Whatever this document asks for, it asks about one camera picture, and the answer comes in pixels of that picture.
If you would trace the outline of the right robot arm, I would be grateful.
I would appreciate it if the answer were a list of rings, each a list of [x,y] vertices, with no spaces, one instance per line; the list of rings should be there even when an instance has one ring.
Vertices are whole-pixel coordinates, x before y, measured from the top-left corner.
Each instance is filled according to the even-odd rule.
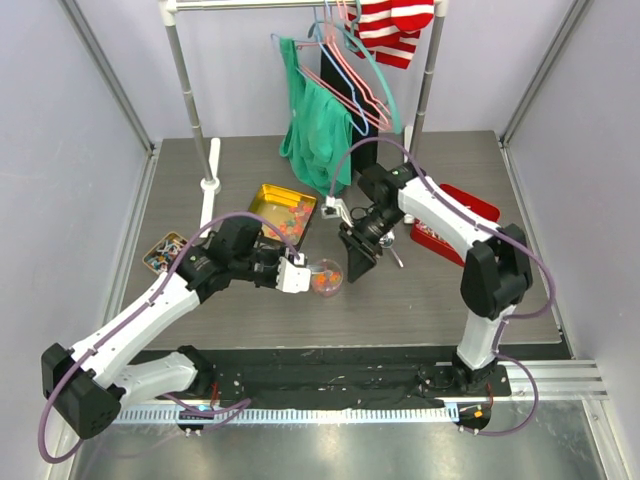
[[[334,195],[327,196],[323,208],[342,219],[339,237],[347,250],[348,281],[376,266],[381,239],[405,215],[433,230],[464,261],[460,293],[468,316],[452,358],[451,380],[465,395],[484,389],[497,366],[494,342],[499,327],[533,283],[523,231],[474,214],[409,163],[390,170],[373,165],[363,171],[358,186],[372,202],[363,217],[351,219]]]

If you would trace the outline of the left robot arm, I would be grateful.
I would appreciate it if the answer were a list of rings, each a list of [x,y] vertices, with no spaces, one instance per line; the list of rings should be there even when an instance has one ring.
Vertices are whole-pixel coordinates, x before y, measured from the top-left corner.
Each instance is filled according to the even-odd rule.
[[[308,288],[305,256],[290,241],[279,247],[263,243],[262,229],[276,228],[270,221],[234,212],[206,227],[207,238],[193,236],[168,270],[118,316],[71,347],[54,343],[43,352],[41,430],[56,412],[80,440],[89,440],[131,405],[172,394],[205,397],[215,383],[215,370],[195,347],[184,345],[138,365],[134,357],[234,281],[283,293]]]

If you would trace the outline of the silver metal scoop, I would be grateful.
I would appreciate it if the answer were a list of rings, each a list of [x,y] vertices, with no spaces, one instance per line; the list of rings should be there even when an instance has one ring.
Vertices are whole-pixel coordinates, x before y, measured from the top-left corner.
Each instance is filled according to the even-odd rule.
[[[391,253],[398,267],[403,268],[404,263],[394,248],[395,239],[396,237],[394,232],[390,230],[379,240],[379,244],[383,249],[386,249]]]

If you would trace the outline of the clear plastic jar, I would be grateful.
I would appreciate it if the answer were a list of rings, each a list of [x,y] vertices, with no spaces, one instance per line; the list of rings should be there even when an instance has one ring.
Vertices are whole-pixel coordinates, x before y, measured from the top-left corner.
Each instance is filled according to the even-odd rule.
[[[321,259],[312,266],[311,288],[322,297],[336,295],[343,283],[341,266],[334,260]]]

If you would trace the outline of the gold tin star candies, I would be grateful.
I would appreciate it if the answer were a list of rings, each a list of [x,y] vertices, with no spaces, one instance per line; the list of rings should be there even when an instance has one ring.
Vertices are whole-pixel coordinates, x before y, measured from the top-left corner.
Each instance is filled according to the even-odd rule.
[[[273,184],[262,184],[248,211],[278,228],[296,248],[302,245],[317,208],[315,196]]]

